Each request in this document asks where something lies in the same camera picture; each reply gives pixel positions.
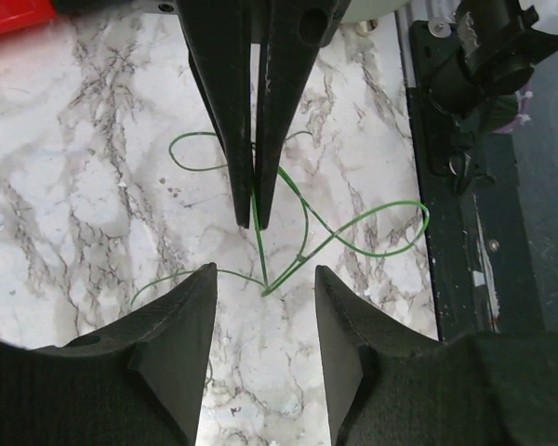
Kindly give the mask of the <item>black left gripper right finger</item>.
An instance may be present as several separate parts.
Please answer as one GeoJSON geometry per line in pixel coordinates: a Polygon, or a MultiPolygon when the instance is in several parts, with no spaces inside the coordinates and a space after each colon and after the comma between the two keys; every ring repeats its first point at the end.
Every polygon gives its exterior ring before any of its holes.
{"type": "Polygon", "coordinates": [[[315,271],[334,445],[558,445],[558,333],[441,343],[315,271]]]}

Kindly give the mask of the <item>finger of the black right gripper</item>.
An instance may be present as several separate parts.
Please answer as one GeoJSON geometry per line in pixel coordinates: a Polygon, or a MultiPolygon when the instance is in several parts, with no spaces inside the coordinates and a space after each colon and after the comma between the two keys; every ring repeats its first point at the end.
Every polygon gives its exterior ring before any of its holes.
{"type": "Polygon", "coordinates": [[[254,192],[258,222],[270,223],[286,135],[319,50],[328,45],[350,3],[266,1],[261,22],[254,192]]]}
{"type": "Polygon", "coordinates": [[[189,64],[226,157],[236,223],[246,228],[252,192],[250,5],[186,0],[176,6],[189,64]]]}

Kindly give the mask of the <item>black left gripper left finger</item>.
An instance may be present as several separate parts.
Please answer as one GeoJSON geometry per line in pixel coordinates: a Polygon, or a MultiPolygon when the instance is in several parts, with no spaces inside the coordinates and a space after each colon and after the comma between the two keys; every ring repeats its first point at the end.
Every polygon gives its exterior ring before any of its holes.
{"type": "Polygon", "coordinates": [[[0,341],[0,445],[193,445],[218,300],[203,265],[63,347],[0,341]]]}

